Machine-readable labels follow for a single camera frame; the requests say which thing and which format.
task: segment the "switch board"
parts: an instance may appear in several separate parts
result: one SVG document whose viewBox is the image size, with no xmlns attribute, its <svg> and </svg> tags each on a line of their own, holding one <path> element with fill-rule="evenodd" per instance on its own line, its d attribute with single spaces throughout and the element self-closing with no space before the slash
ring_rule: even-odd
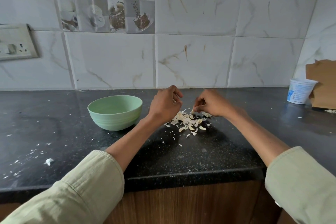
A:
<svg viewBox="0 0 336 224">
<path fill-rule="evenodd" d="M 0 25 L 0 60 L 27 58 L 38 58 L 28 25 Z"/>
</svg>

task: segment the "garlic skin pile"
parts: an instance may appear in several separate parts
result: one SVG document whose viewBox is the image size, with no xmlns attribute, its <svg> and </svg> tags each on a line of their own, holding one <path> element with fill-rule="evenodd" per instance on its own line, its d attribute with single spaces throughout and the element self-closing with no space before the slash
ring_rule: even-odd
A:
<svg viewBox="0 0 336 224">
<path fill-rule="evenodd" d="M 203 114 L 203 118 L 196 118 L 193 116 L 195 112 L 193 110 L 191 110 L 191 114 L 187 114 L 185 111 L 179 111 L 177 113 L 177 115 L 174 117 L 174 119 L 170 122 L 171 125 L 176 125 L 177 127 L 179 127 L 179 125 L 177 125 L 180 122 L 180 125 L 182 125 L 179 128 L 179 132 L 181 133 L 183 130 L 187 130 L 189 129 L 191 131 L 191 134 L 193 134 L 194 136 L 197 134 L 198 131 L 198 126 L 199 129 L 201 130 L 207 130 L 206 128 L 202 127 L 200 124 L 203 121 L 206 121 L 208 117 L 211 117 L 211 114 L 208 114 L 206 112 L 202 112 Z M 170 127 L 170 125 L 168 125 L 168 122 L 164 124 L 166 127 Z"/>
</svg>

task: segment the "light green sleeve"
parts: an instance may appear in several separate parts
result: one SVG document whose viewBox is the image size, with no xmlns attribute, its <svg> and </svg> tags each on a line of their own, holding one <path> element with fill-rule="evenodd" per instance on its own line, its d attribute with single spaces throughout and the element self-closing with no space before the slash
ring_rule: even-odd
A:
<svg viewBox="0 0 336 224">
<path fill-rule="evenodd" d="M 116 160 L 94 150 L 48 190 L 11 213 L 1 224 L 99 224 L 124 194 L 124 174 Z"/>
<path fill-rule="evenodd" d="M 265 187 L 297 223 L 336 223 L 336 178 L 301 147 L 270 164 Z"/>
</svg>

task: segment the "plastic bowl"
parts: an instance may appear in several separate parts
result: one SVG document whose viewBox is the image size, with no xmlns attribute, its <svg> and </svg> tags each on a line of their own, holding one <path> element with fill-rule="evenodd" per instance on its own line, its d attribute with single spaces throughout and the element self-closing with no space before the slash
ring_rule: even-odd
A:
<svg viewBox="0 0 336 224">
<path fill-rule="evenodd" d="M 137 121 L 142 110 L 142 100 L 128 95 L 110 96 L 93 101 L 87 109 L 99 127 L 118 131 Z"/>
</svg>

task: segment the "black granite countertop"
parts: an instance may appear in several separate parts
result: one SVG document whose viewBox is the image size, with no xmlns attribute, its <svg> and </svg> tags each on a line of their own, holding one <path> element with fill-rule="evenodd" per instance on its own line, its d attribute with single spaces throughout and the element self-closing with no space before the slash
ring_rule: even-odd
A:
<svg viewBox="0 0 336 224">
<path fill-rule="evenodd" d="M 270 132 L 290 146 L 304 147 L 336 174 L 336 115 L 286 102 L 287 88 L 218 90 Z M 189 112 L 202 90 L 182 91 L 182 110 Z M 105 150 L 130 130 L 99 128 L 87 111 L 90 102 L 134 95 L 143 100 L 142 118 L 156 92 L 0 92 L 0 203 L 26 201 L 61 179 L 90 151 Z M 209 122 L 207 131 L 189 138 L 176 126 L 159 128 L 125 171 L 125 191 L 263 179 L 265 166 L 239 131 L 221 117 Z M 44 164 L 48 158 L 54 160 L 51 166 Z"/>
</svg>

